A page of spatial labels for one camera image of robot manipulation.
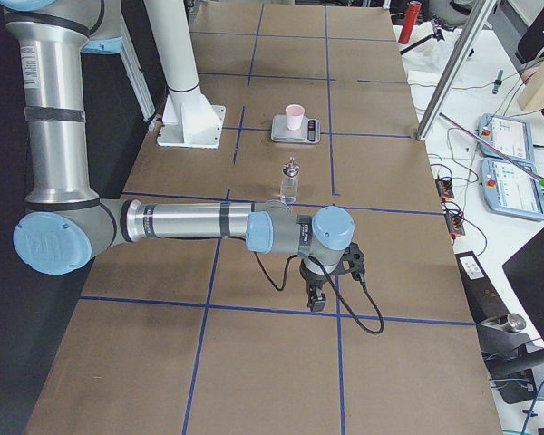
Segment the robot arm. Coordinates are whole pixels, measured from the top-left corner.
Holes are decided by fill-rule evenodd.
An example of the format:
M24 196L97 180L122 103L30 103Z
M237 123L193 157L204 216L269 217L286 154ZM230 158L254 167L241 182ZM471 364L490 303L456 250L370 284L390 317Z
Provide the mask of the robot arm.
M15 226L17 255L47 275L71 273L122 243L150 238L235 238L256 255L299 258L311 311L325 307L323 285L361 279L355 223L329 206L295 215L264 203L144 204L103 199L90 185L83 105L83 53L121 50L117 1L5 1L5 24L20 45L34 186Z
M96 21L82 53L117 54L122 48L122 13L120 0L101 0Z

